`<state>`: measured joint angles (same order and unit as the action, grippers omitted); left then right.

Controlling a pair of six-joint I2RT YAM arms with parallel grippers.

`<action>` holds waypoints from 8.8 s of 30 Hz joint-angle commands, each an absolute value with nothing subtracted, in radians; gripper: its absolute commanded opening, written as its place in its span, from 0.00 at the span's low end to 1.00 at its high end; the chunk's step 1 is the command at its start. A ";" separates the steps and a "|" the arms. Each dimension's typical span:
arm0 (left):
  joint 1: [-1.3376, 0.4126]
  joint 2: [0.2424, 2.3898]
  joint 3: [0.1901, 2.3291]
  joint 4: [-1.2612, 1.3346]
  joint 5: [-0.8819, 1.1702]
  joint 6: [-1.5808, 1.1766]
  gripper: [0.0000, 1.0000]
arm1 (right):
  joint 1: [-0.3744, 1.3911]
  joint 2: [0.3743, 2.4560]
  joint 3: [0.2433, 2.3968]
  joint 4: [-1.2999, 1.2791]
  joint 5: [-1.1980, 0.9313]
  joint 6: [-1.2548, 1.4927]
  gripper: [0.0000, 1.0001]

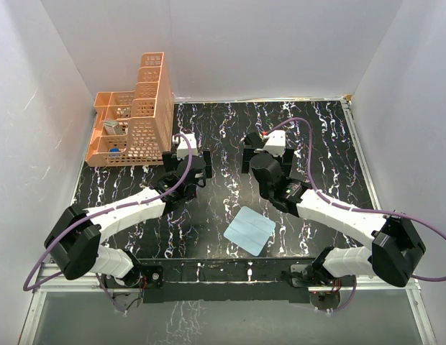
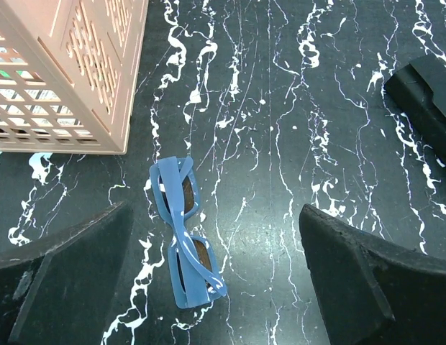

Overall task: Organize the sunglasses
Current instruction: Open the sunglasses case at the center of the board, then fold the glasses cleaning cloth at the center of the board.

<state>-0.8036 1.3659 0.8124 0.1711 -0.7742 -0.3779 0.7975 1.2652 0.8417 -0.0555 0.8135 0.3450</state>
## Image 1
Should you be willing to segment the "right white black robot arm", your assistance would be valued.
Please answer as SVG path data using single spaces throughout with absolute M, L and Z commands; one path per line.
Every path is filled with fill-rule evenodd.
M 282 130 L 266 137 L 252 132 L 243 143 L 242 172 L 253 173 L 261 198 L 281 212 L 324 224 L 360 243 L 348 249 L 324 248 L 310 265 L 283 273 L 290 283 L 330 285 L 345 276 L 363 275 L 406 286 L 426 252 L 410 220 L 366 213 L 334 198 L 323 201 L 311 184 L 290 177 L 293 150 L 286 148 Z

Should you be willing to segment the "light blue cleaning cloth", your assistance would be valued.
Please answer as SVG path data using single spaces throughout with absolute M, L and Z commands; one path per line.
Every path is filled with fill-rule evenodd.
M 224 232 L 224 238 L 258 256 L 275 231 L 276 223 L 243 206 Z

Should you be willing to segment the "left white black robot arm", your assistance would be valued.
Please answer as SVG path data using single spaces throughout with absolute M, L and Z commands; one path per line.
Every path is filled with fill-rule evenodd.
M 46 238 L 45 248 L 67 280 L 95 273 L 110 275 L 126 287 L 139 285 L 145 276 L 142 264 L 127 250 L 106 247 L 104 242 L 131 226 L 176 211 L 194 199 L 211 176 L 211 154 L 206 150 L 179 160 L 151 187 L 128 198 L 87 209 L 73 204 Z

